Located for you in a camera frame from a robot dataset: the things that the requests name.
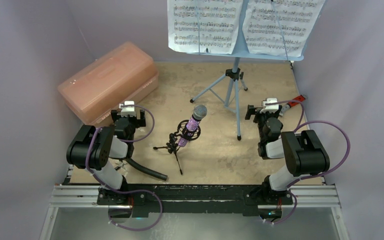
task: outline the musical notation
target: musical notation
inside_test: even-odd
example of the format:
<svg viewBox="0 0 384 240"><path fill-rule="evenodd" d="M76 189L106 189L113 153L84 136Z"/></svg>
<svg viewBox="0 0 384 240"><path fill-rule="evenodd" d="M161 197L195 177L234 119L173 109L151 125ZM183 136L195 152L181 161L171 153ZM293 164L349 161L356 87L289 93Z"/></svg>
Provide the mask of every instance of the musical notation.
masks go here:
<svg viewBox="0 0 384 240"><path fill-rule="evenodd" d="M242 26L253 54L300 57L325 0L253 0Z"/></svg>
<svg viewBox="0 0 384 240"><path fill-rule="evenodd" d="M168 0L168 46L178 52L231 54L243 0Z"/></svg>

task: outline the black clamp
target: black clamp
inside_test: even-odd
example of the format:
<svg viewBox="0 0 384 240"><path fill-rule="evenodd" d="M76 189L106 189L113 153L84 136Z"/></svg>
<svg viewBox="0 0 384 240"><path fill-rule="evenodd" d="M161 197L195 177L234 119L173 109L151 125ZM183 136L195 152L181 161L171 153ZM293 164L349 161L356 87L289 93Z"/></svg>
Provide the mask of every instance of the black clamp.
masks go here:
<svg viewBox="0 0 384 240"><path fill-rule="evenodd" d="M233 81L242 80L244 78L244 72L241 72L241 69L238 67L236 72L233 72L232 69L226 69L226 76L233 79Z"/></svg>

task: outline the blue music stand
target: blue music stand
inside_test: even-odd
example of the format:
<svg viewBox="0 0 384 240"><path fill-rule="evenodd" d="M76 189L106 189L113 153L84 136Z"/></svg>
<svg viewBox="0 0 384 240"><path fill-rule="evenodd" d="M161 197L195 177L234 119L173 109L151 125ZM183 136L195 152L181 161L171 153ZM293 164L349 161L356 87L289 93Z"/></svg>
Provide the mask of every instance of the blue music stand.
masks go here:
<svg viewBox="0 0 384 240"><path fill-rule="evenodd" d="M201 97L204 93L206 93L208 90L211 91L220 101L224 104L224 107L234 113L236 113L236 127L237 127L237 140L241 140L241 124L240 124L240 113L239 113L239 90L243 87L245 91L248 90L247 86L245 85L245 82L243 80L244 73L240 73L239 62L241 58L248 58L248 59L264 59L264 60L279 60L279 61L301 61L304 59L304 56L301 55L299 57L293 57L293 56L273 56L268 54L253 54L250 53L248 50L247 42L245 41L244 33L242 32L242 25L244 24L245 20L245 14L247 11L249 0L243 0L242 9L240 11L239 16L239 29L237 34L237 40L236 45L234 46L232 54L215 54L215 53L189 53L189 54L195 54L195 55L209 55L209 56L220 56L220 57L234 57L234 63L232 69L227 69L226 74L222 75L219 79L217 79L215 82L211 83L210 86L208 86L206 89L204 89L202 92L200 92L198 95L194 96L190 102L195 102L199 97ZM305 51L307 47L307 44L305 44L304 48L302 49L302 53ZM217 93L215 93L211 88L214 87L216 84L221 82L223 79L230 77L229 86L227 88L226 97L223 100ZM241 81L242 86L238 86L238 80ZM232 88L234 85L234 97L230 101ZM233 99L236 99L236 109L231 109L229 107L230 103L233 101Z"/></svg>

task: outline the sheet music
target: sheet music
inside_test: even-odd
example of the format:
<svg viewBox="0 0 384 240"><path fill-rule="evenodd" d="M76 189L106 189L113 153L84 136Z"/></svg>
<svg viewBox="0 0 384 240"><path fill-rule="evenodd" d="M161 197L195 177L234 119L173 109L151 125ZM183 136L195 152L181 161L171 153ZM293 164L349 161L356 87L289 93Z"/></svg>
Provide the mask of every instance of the sheet music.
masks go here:
<svg viewBox="0 0 384 240"><path fill-rule="evenodd" d="M300 57L325 0L274 0L287 55ZM271 0L249 0L242 31L252 54L286 56Z"/></svg>
<svg viewBox="0 0 384 240"><path fill-rule="evenodd" d="M231 54L238 37L242 3L167 0L168 47L183 53Z"/></svg>

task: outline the black tube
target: black tube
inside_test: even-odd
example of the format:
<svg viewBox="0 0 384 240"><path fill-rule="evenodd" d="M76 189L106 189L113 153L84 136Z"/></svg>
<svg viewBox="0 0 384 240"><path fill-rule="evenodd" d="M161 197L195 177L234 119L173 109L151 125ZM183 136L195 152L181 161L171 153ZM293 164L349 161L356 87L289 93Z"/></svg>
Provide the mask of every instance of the black tube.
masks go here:
<svg viewBox="0 0 384 240"><path fill-rule="evenodd" d="M161 180L164 180L166 181L168 176L165 175L165 174L162 174L162 173L159 173L157 171L154 171L152 169L149 169L147 167L144 167L142 165L140 165L139 163L135 162L133 159L131 158L126 158L124 159L130 166L132 166L133 168L135 168L136 170L138 171L141 171L142 173L144 174L148 174L149 176L152 176L154 178L157 178L157 179L161 179Z"/></svg>

